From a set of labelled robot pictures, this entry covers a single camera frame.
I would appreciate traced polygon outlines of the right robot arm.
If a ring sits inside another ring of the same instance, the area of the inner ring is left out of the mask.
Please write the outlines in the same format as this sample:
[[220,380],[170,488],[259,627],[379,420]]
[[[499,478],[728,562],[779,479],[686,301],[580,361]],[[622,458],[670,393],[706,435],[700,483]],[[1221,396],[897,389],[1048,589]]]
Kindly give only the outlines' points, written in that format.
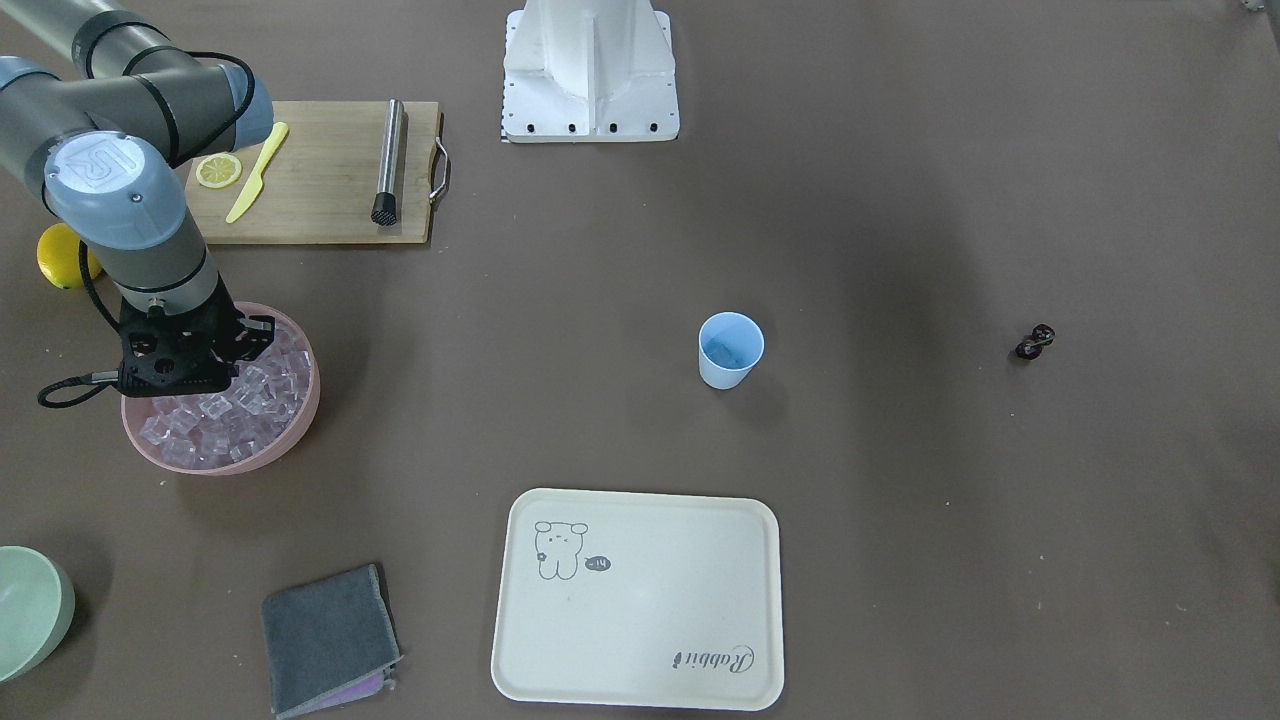
[[243,61],[178,47],[114,1],[5,1],[3,14],[78,70],[61,79],[3,59],[3,167],[116,287],[122,374],[173,384],[257,357],[274,320],[236,306],[177,168],[264,142],[275,120],[265,86]]

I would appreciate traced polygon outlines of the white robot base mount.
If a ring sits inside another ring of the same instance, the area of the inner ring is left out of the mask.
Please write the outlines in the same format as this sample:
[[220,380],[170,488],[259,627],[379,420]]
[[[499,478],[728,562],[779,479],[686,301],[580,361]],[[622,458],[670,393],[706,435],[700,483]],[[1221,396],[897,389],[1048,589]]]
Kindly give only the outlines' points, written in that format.
[[671,18],[649,1],[527,1],[506,17],[500,137],[637,143],[678,137]]

